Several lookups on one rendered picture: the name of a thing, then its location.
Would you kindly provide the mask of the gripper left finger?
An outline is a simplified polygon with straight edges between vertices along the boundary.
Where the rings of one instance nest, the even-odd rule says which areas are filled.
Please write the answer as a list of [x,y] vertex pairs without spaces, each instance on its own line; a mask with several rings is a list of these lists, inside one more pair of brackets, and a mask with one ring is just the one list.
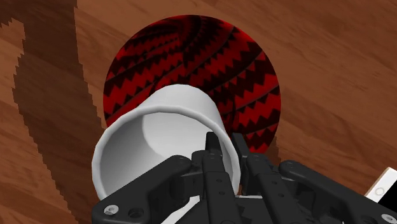
[[242,224],[219,139],[174,155],[98,202],[92,224]]

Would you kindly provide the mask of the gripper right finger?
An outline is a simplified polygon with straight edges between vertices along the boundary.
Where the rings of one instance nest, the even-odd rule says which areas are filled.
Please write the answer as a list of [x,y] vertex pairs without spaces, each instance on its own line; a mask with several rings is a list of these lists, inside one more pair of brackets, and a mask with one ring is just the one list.
[[273,224],[397,224],[394,212],[294,160],[272,165],[232,134],[242,194],[260,195]]

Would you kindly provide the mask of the white cup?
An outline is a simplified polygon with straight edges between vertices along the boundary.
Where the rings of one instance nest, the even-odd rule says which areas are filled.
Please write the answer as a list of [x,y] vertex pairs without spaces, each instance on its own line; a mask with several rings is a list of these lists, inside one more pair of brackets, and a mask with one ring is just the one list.
[[102,134],[92,159],[92,181],[99,199],[173,155],[190,158],[203,150],[208,132],[219,139],[233,190],[240,166],[214,101],[189,85],[169,85],[117,118]]

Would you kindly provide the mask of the white smartphone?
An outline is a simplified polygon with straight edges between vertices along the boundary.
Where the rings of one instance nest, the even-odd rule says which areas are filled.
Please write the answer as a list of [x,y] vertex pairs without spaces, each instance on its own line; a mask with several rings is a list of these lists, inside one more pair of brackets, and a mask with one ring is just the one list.
[[397,213],[397,171],[387,167],[365,196]]

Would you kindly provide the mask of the red black zigzag plate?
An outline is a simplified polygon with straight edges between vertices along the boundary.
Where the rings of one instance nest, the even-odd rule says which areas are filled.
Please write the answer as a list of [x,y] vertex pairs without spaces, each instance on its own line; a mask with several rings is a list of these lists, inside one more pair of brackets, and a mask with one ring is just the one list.
[[250,151],[270,146],[281,115],[274,68],[258,43],[236,26],[202,15],[180,15],[135,33],[112,61],[103,91],[107,124],[173,84],[201,89],[215,102],[228,133]]

